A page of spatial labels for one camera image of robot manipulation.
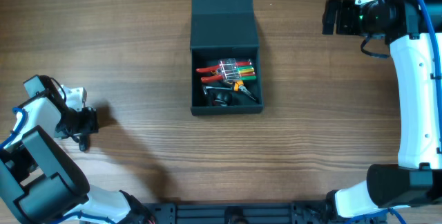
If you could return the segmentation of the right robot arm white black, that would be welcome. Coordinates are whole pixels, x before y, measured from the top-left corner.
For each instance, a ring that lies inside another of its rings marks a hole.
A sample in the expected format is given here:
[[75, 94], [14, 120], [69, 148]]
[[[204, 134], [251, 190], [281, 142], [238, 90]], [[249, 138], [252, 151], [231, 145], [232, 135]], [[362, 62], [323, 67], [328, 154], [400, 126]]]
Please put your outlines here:
[[326, 35], [383, 39], [394, 62], [401, 111], [395, 164], [374, 164], [364, 181], [330, 192], [328, 221], [356, 221], [441, 203], [441, 0], [328, 0]]

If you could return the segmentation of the dark green box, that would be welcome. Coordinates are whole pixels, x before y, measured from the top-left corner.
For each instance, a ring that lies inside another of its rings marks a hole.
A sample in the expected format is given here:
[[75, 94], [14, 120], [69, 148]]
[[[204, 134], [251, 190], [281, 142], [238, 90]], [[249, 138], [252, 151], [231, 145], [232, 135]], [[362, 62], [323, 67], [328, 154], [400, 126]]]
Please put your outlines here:
[[[251, 114], [263, 110], [260, 44], [253, 11], [253, 0], [191, 0], [191, 113], [194, 116]], [[256, 80], [244, 85], [258, 99], [254, 102], [241, 92], [209, 91], [202, 85], [227, 87], [223, 82], [203, 84], [197, 68], [215, 66], [221, 59], [251, 60]], [[230, 106], [213, 106], [211, 94], [227, 92], [233, 96]]]

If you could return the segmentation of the black tape measure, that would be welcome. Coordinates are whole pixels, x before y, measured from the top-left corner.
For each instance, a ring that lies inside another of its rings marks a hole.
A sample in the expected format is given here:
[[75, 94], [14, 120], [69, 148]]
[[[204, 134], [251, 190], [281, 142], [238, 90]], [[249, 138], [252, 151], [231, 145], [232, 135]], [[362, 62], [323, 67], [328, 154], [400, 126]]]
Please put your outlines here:
[[216, 92], [211, 94], [211, 104], [213, 106], [230, 106], [233, 101], [231, 93]]

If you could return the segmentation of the black orange needle-nose pliers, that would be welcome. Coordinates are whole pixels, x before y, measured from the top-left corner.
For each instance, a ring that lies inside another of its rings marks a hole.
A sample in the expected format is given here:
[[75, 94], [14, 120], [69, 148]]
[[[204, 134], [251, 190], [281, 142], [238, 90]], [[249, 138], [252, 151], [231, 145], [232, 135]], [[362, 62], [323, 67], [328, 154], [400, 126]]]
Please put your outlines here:
[[244, 85], [245, 81], [256, 80], [256, 73], [253, 69], [248, 68], [234, 71], [222, 71], [218, 69], [211, 74], [227, 86], [230, 86], [234, 91], [245, 94], [254, 102], [258, 101], [257, 97]]

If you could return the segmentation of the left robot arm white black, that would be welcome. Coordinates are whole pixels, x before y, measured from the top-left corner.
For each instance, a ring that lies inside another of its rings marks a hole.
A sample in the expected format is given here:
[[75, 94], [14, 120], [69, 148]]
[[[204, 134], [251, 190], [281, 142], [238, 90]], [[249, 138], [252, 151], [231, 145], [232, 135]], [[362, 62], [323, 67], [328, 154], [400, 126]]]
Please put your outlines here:
[[29, 98], [13, 108], [17, 121], [1, 143], [1, 199], [20, 223], [155, 223], [134, 196], [89, 184], [83, 171], [55, 142], [72, 138], [86, 148], [99, 129], [85, 92], [69, 96], [52, 77], [23, 83]]

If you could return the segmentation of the red handled pruning shears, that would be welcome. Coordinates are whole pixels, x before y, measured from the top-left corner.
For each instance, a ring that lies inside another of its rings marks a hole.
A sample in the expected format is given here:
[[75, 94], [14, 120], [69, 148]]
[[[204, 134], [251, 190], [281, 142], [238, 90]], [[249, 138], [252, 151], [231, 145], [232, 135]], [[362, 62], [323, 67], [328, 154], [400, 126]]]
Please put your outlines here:
[[203, 84], [219, 82], [224, 79], [224, 75], [220, 72], [219, 64], [205, 68], [197, 68], [195, 71], [201, 75], [200, 81]]

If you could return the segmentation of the chrome socket wrench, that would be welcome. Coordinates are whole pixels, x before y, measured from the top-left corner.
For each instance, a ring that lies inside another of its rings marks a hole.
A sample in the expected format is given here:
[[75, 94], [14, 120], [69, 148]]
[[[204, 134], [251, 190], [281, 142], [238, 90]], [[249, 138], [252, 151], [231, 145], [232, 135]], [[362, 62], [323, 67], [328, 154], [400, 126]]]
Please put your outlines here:
[[212, 91], [232, 91], [232, 88], [202, 85], [202, 91], [203, 91], [204, 95], [208, 95], [210, 90], [212, 90]]

